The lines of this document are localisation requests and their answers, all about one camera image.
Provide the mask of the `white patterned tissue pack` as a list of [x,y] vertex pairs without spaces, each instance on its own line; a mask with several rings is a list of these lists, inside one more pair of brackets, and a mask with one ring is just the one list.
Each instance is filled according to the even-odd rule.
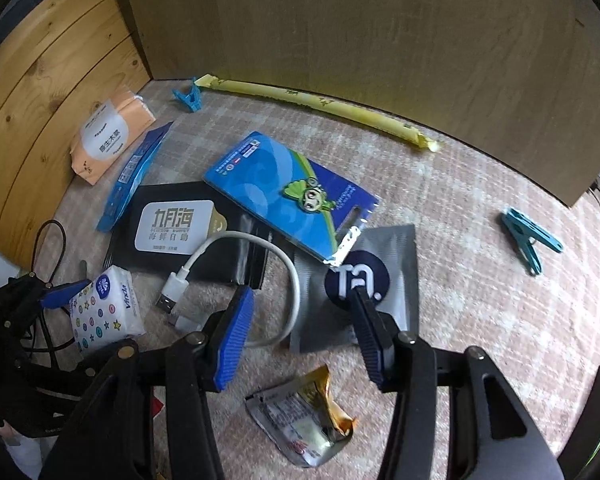
[[132,275],[120,266],[110,266],[74,295],[69,313],[74,341],[82,356],[145,333]]

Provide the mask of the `black pouch white label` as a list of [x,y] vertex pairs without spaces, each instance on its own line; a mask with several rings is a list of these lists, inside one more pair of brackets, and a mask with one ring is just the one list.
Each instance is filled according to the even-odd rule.
[[[112,230],[102,266],[167,278],[209,236],[245,232],[270,240],[272,232],[207,183],[142,185]],[[262,286],[266,250],[245,240],[218,240],[198,258],[189,281]]]

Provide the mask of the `grey foil pouch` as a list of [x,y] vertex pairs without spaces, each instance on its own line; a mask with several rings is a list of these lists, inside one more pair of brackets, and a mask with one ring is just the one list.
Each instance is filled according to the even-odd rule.
[[362,232],[341,266],[332,268],[296,252],[300,310],[289,349],[312,353],[356,344],[349,301],[366,288],[377,310],[393,316],[400,330],[419,331],[415,227],[382,226]]

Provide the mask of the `silver gold foil sachet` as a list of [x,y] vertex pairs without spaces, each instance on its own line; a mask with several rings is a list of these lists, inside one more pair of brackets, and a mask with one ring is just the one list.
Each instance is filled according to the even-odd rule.
[[351,441],[356,420],[335,402],[326,365],[245,398],[254,422],[294,466],[317,468]]

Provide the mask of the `blue flat sachet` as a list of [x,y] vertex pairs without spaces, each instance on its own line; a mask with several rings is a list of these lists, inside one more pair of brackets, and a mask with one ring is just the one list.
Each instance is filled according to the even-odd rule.
[[106,200],[104,211],[97,223],[96,230],[102,233],[112,231],[122,218],[126,207],[132,200],[135,191],[143,181],[149,166],[152,164],[158,149],[163,144],[173,122],[149,130],[143,142],[123,166],[114,186]]

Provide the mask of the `orange tissue pack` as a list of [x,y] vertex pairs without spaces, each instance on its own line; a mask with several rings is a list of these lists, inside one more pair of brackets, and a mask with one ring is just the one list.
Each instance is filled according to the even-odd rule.
[[143,99],[121,86],[84,122],[71,142],[71,168],[95,185],[122,153],[153,123]]

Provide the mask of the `blue card with mascot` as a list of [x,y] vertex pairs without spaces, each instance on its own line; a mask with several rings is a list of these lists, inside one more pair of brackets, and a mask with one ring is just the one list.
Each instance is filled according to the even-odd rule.
[[328,266],[340,266],[378,198],[340,174],[253,131],[204,182]]

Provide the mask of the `teal clothes peg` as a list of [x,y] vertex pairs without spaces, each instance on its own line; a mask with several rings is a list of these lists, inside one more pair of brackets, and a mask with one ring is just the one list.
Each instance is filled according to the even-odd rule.
[[556,254],[564,251],[564,245],[556,237],[515,208],[508,208],[503,212],[501,222],[513,237],[531,275],[540,275],[543,272],[541,260],[534,249],[536,243],[550,248]]

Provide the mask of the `small blue clip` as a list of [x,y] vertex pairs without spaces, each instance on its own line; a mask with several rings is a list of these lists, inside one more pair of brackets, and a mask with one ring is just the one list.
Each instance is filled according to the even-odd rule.
[[172,96],[192,113],[202,110],[201,92],[196,85],[196,79],[192,80],[189,92],[184,93],[178,89],[173,89]]

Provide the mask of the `pine wood plank board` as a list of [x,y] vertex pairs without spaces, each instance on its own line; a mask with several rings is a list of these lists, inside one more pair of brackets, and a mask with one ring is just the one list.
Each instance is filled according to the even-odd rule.
[[18,266],[74,177],[73,136],[148,83],[139,46],[129,0],[43,0],[0,45],[0,252]]

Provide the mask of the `long yellow stick packet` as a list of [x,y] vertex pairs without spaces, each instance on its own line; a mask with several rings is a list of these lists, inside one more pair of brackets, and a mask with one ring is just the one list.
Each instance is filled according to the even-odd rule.
[[267,84],[254,84],[253,82],[221,79],[211,74],[205,74],[194,80],[197,87],[254,96],[255,98],[271,99],[288,104],[294,104],[317,110],[318,112],[336,116],[349,122],[379,130],[399,140],[420,148],[421,150],[437,153],[440,143],[419,128],[411,126],[404,120],[392,118],[374,110],[360,107],[351,103],[340,101],[329,96],[318,96],[298,90],[268,86]]

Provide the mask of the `light wooden board panel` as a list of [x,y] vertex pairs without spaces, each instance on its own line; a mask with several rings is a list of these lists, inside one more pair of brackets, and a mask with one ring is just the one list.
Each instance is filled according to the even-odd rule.
[[593,0],[130,0],[151,75],[379,108],[573,205],[600,173]]

